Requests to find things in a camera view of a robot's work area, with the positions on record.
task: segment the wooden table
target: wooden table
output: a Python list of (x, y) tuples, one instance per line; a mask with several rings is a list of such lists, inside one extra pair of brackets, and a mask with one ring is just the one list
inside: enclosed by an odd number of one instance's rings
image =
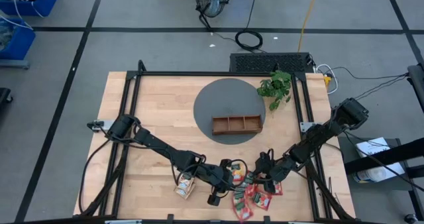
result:
[[(125, 72), (110, 72), (107, 79), (103, 100), (98, 119), (116, 119), (121, 103), (125, 82)], [(142, 125), (153, 135), (181, 150), (192, 150), (205, 154), (207, 162), (218, 165), (221, 159), (241, 158), (250, 169), (254, 169), (254, 161), (261, 151), (269, 148), (275, 150), (279, 157), (292, 144), (300, 141), (297, 125), (297, 115), (293, 99), (281, 105), (273, 113), (267, 108), (263, 131), (253, 139), (238, 144), (219, 144), (207, 138), (196, 126), (193, 118), (193, 104), (197, 94), (207, 84), (226, 77), (217, 76), (143, 76), (141, 79), (135, 116)], [(260, 85), (260, 77), (236, 77), (254, 87)], [(323, 76), (307, 74), (313, 116), (317, 122), (325, 122), (330, 118), (330, 105)], [(298, 83), (303, 115), (305, 105), (301, 85)], [(131, 103), (130, 88), (127, 113)], [(270, 100), (265, 99), (266, 107)], [(91, 142), (89, 155), (103, 142), (101, 133), (95, 133)], [(337, 138), (328, 143), (339, 145)], [(85, 177), (83, 190), (83, 207), (87, 208), (92, 199), (103, 186), (111, 144), (98, 152), (92, 159)], [(340, 152), (332, 147), (323, 146), (321, 149), (325, 177), (332, 179), (333, 193), (346, 212), (354, 216), (354, 208), (346, 179), (343, 160)], [(118, 218), (122, 219), (166, 219), (167, 214), (173, 213), (175, 219), (221, 219), (237, 220), (231, 208), (231, 195), (221, 200), (218, 207), (207, 204), (211, 186), (202, 181), (196, 182), (196, 188), (187, 200), (174, 193), (170, 162), (151, 150), (131, 148), (123, 183), (121, 204)], [(312, 211), (309, 199), (307, 181), (295, 172), (282, 182), (283, 196), (274, 196), (268, 211), (252, 207), (254, 216), (251, 221), (263, 220), (269, 215), (273, 221), (312, 221)], [(111, 212), (111, 204), (115, 189), (109, 196), (107, 213)], [(321, 217), (323, 204), (317, 193)]]

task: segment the concrete floor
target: concrete floor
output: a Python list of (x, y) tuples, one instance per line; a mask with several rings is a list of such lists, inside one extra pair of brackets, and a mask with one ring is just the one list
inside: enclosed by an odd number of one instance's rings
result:
[[(419, 35), (424, 30), (424, 4), (420, 0), (396, 1), (413, 31), (405, 33), (390, 0), (316, 0), (307, 28), (341, 29), (341, 32), (307, 33), (301, 51), (310, 52), (317, 64), (344, 66), (357, 76), (406, 72), (406, 68), (419, 59), (411, 49), (407, 34), (413, 34), (418, 48), (424, 49), (424, 35)], [(309, 2), (256, 0), (250, 27), (301, 28)], [(11, 88), (15, 97), (0, 123), (0, 171), (3, 174), (0, 223), (12, 222), (17, 216), (70, 72), (75, 72), (75, 78), (26, 221), (72, 215), (92, 136), (85, 124), (97, 117), (108, 72), (133, 70), (139, 59), (151, 71), (228, 71), (230, 53), (243, 52), (231, 41), (208, 32), (194, 32), (203, 26), (197, 20), (194, 0), (101, 0), (97, 13), (93, 14), (94, 32), (81, 43), (93, 5), (95, 0), (58, 0), (48, 18), (25, 18), (37, 27), (36, 39), (26, 56), (31, 68), (0, 70), (0, 87)], [(251, 5), (252, 0), (231, 0), (222, 14), (210, 21), (211, 25), (245, 27)], [(99, 32), (100, 28), (110, 32)], [(116, 32), (115, 28), (145, 30)], [(155, 32), (149, 28), (170, 29)], [(188, 29), (172, 32), (178, 28)], [(221, 34), (235, 35), (233, 32)], [(262, 49), (267, 52), (297, 50), (299, 34), (296, 32), (277, 30), (264, 32), (262, 36)], [(254, 42), (254, 38), (242, 39)], [(81, 46), (85, 47), (78, 62), (75, 57)], [(73, 63), (78, 66), (75, 71), (70, 70)], [(340, 86), (330, 95), (332, 105), (382, 82), (355, 80), (343, 70), (335, 73)], [(370, 110), (370, 118), (356, 135), (397, 137), (402, 142), (423, 136), (424, 114), (407, 81), (361, 99), (361, 103)], [(413, 213), (404, 191), (374, 190), (352, 193), (352, 198), (357, 216), (365, 221), (403, 223), (403, 216)], [(397, 205), (379, 205), (379, 210), (372, 213), (369, 208), (372, 201)]]

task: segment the wooden tray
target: wooden tray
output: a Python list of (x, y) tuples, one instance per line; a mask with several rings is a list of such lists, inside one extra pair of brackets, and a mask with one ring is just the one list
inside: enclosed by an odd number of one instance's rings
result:
[(260, 115), (212, 117), (214, 135), (260, 133)]

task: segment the potted plant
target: potted plant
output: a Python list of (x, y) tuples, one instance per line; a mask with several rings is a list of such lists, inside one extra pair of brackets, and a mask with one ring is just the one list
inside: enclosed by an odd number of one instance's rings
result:
[(288, 73), (276, 70), (271, 72), (271, 79), (260, 81), (260, 87), (257, 89), (258, 95), (262, 97), (275, 97), (270, 104), (270, 110), (278, 108), (281, 100), (286, 97), (286, 102), (290, 100), (289, 92), (292, 86), (292, 76)]

